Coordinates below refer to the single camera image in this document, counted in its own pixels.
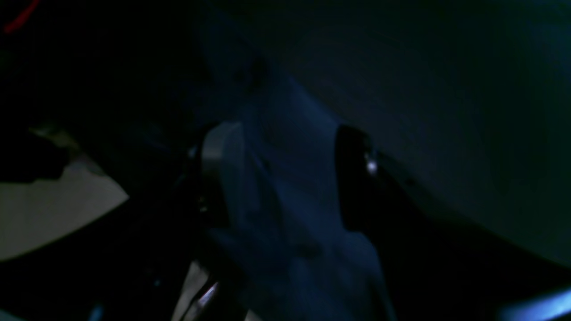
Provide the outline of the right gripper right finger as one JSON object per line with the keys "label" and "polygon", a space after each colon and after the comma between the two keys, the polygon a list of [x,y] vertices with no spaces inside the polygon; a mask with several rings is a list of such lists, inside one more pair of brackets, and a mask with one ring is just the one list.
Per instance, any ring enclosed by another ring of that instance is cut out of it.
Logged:
{"label": "right gripper right finger", "polygon": [[570,269],[431,195],[361,130],[335,135],[340,212],[371,242],[400,321],[568,321]]}

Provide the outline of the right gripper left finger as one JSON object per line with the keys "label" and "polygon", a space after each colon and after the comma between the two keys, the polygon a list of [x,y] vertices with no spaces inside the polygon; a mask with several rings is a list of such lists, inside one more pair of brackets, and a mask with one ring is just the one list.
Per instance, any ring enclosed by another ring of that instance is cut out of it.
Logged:
{"label": "right gripper left finger", "polygon": [[127,199],[1,262],[1,309],[25,321],[242,321],[244,274],[212,232],[230,227],[225,165],[239,123],[106,125],[74,138]]}

